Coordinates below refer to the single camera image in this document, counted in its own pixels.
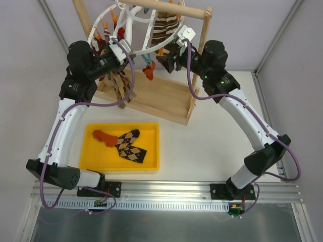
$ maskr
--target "sock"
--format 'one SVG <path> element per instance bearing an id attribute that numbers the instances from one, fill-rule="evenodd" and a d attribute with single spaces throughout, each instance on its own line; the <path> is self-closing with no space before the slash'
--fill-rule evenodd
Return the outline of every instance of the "sock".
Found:
<path id="1" fill-rule="evenodd" d="M 137 163 L 143 163 L 147 151 L 132 145 L 127 146 L 120 154 L 120 157 Z"/>
<path id="2" fill-rule="evenodd" d="M 118 137 L 116 148 L 118 150 L 120 157 L 134 162 L 138 162 L 138 163 L 143 162 L 143 159 L 145 158 L 147 151 L 144 149 L 132 146 L 132 144 L 138 139 L 139 135 L 140 135 L 139 130 L 132 130 Z"/>
<path id="3" fill-rule="evenodd" d="M 95 139 L 99 140 L 100 142 L 104 142 L 108 147 L 114 147 L 117 144 L 118 137 L 113 135 L 108 135 L 101 130 L 94 130 L 92 135 Z"/>

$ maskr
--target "wooden bar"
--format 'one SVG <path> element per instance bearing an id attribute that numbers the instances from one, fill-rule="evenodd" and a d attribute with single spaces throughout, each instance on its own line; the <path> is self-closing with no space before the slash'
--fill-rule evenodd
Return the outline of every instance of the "wooden bar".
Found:
<path id="1" fill-rule="evenodd" d="M 84 0 L 72 1 L 84 33 L 88 38 L 92 29 L 92 22 Z M 177 4 L 159 2 L 156 0 L 120 1 L 124 4 L 137 5 L 204 20 L 198 47 L 198 51 L 200 53 L 202 52 L 208 31 L 209 20 L 212 15 L 212 7 L 208 7 L 206 11 L 204 11 Z M 194 75 L 192 84 L 194 86 L 195 93 L 198 94 L 199 89 L 195 88 L 196 80 L 197 76 Z M 192 99 L 192 95 L 186 84 L 157 76 L 155 76 L 154 80 L 150 82 L 141 71 L 136 71 L 135 92 L 137 97 L 130 103 L 126 103 L 128 107 L 183 125 L 188 124 L 189 118 L 194 109 L 195 99 Z M 99 83 L 98 90 L 95 95 L 110 101 L 116 100 L 113 85 L 107 78 Z"/>
<path id="2" fill-rule="evenodd" d="M 203 27 L 201 32 L 200 43 L 198 45 L 198 50 L 197 50 L 200 54 L 202 54 L 202 51 L 206 42 L 208 27 L 209 27 L 210 20 L 212 18 L 212 11 L 213 11 L 213 7 L 207 7 L 207 9 L 204 12 L 204 22 L 203 22 Z M 193 79 L 192 79 L 193 89 L 196 86 L 197 77 L 198 76 L 196 74 L 193 75 Z M 192 100 L 193 100 L 193 96 L 190 95 L 188 98 L 187 108 L 191 107 Z"/>
<path id="3" fill-rule="evenodd" d="M 187 6 L 160 2 L 156 0 L 120 0 L 120 3 L 156 9 L 168 13 L 179 14 L 194 19 L 204 19 L 205 10 L 190 8 Z"/>
<path id="4" fill-rule="evenodd" d="M 87 12 L 84 0 L 73 0 L 73 5 L 77 16 L 80 19 L 86 38 L 88 38 L 92 29 L 92 22 L 89 13 Z"/>

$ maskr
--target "black mounting bracket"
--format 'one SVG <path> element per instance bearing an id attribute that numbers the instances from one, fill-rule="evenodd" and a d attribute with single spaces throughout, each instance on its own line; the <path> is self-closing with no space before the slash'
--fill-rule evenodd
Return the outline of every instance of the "black mounting bracket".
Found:
<path id="1" fill-rule="evenodd" d="M 226 184 L 210 184 L 210 193 L 212 200 L 223 200 L 223 197 L 219 196 L 217 191 L 223 191 L 226 189 Z M 245 200 L 255 200 L 256 195 L 254 192 L 253 185 L 247 185 L 244 189 L 241 190 L 235 197 L 234 200 L 243 200 L 243 195 Z"/>
<path id="2" fill-rule="evenodd" d="M 119 198 L 121 195 L 121 185 L 122 183 L 119 181 L 105 181 L 105 189 L 108 193 L 112 194 L 115 198 Z M 87 189 L 79 188 L 77 190 L 78 197 L 104 197 L 104 194 L 93 192 Z"/>

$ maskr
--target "orange sock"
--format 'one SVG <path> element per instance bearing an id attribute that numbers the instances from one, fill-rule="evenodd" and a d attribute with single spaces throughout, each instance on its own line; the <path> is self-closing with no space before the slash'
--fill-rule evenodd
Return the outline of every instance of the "orange sock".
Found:
<path id="1" fill-rule="evenodd" d="M 153 80 L 153 71 L 156 68 L 156 64 L 154 61 L 152 61 L 152 65 L 151 67 L 149 65 L 147 65 L 144 69 L 142 69 L 142 72 L 145 73 L 146 78 L 148 78 L 149 80 Z"/>
<path id="2" fill-rule="evenodd" d="M 106 146 L 114 147 L 118 142 L 118 136 L 108 135 L 101 130 L 94 130 L 92 132 L 93 138 L 103 141 Z"/>

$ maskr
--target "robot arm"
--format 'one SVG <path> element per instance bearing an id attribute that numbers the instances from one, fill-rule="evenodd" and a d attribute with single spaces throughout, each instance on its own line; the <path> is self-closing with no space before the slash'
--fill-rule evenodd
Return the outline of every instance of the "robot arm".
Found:
<path id="1" fill-rule="evenodd" d="M 233 200 L 249 183 L 256 180 L 285 154 L 286 149 L 269 134 L 277 137 L 287 146 L 291 141 L 287 135 L 280 136 L 263 120 L 248 102 L 237 80 L 225 70 L 228 54 L 222 42 L 208 41 L 202 54 L 199 54 L 192 46 L 194 52 L 190 53 L 190 59 L 186 46 L 174 44 L 167 56 L 158 56 L 157 60 L 169 73 L 175 69 L 175 64 L 177 71 L 182 67 L 187 68 L 188 60 L 190 60 L 190 71 L 202 79 L 203 87 L 209 96 L 219 94 L 214 101 L 233 117 L 254 149 L 254 152 L 244 159 L 244 165 L 227 180 L 225 189 L 216 191 L 219 197 Z M 236 98 L 243 100 L 245 104 L 241 104 Z M 259 122 L 266 127 L 268 133 L 264 131 Z"/>
<path id="2" fill-rule="evenodd" d="M 122 40 L 119 43 L 130 49 L 126 41 Z M 69 66 L 59 94 L 61 99 L 57 116 L 38 159 L 28 160 L 26 166 L 40 179 L 45 159 L 49 157 L 44 176 L 46 183 L 68 190 L 74 187 L 91 187 L 105 191 L 104 174 L 68 166 L 76 128 L 88 109 L 86 104 L 91 102 L 97 89 L 95 80 L 111 71 L 121 72 L 128 64 L 124 60 L 125 55 L 115 44 L 107 45 L 103 52 L 100 56 L 96 55 L 85 41 L 74 42 L 69 47 L 67 55 Z M 78 105 L 70 110 L 75 103 L 84 105 Z M 55 139 L 53 144 L 50 144 L 53 136 Z"/>

